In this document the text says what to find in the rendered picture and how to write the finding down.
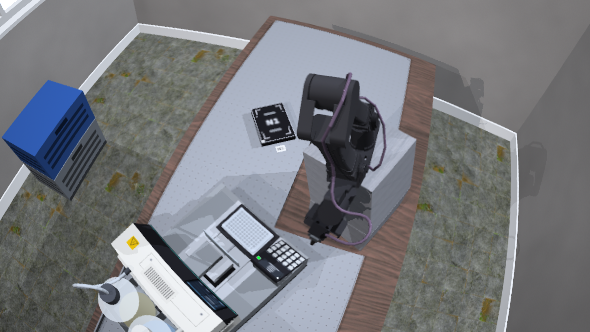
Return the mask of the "translucent bottle with dark grey cap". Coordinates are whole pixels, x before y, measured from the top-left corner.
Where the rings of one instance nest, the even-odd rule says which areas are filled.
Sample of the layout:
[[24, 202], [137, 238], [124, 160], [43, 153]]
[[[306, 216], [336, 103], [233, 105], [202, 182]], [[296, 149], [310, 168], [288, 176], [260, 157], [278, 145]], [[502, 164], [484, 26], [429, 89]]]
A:
[[150, 298], [127, 279], [123, 278], [113, 285], [107, 283], [116, 278], [106, 280], [101, 286], [109, 294], [102, 291], [98, 294], [99, 307], [108, 319], [129, 328], [131, 323], [140, 316], [158, 314]]

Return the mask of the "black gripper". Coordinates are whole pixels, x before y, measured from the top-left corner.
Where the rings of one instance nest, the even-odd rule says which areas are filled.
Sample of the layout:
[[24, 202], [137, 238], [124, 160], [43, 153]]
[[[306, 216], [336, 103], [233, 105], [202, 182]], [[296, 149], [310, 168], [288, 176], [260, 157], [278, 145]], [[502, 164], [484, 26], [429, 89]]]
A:
[[[318, 207], [319, 207], [319, 204], [315, 203], [305, 216], [304, 223], [306, 225], [308, 225], [309, 227], [311, 227], [312, 223], [314, 222], [314, 220], [312, 220], [312, 217], [314, 216]], [[341, 234], [343, 233], [344, 229], [346, 228], [347, 224], [348, 224], [348, 222], [343, 219], [341, 224], [339, 225], [338, 229], [335, 232], [332, 232], [332, 231], [330, 231], [330, 232], [333, 233], [334, 235], [336, 235], [337, 238], [339, 238], [341, 236]], [[328, 235], [329, 235], [329, 233], [328, 233]], [[315, 243], [316, 243], [315, 241], [313, 242], [313, 240], [311, 240], [310, 245], [313, 246]]]

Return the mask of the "white multiwell plate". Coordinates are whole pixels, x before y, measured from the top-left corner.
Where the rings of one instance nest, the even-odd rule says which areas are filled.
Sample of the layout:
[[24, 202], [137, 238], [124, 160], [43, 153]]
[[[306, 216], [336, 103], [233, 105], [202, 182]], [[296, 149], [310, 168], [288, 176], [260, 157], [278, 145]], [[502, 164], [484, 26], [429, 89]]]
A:
[[222, 224], [222, 228], [252, 255], [258, 252], [274, 237], [272, 233], [256, 221], [242, 207]]

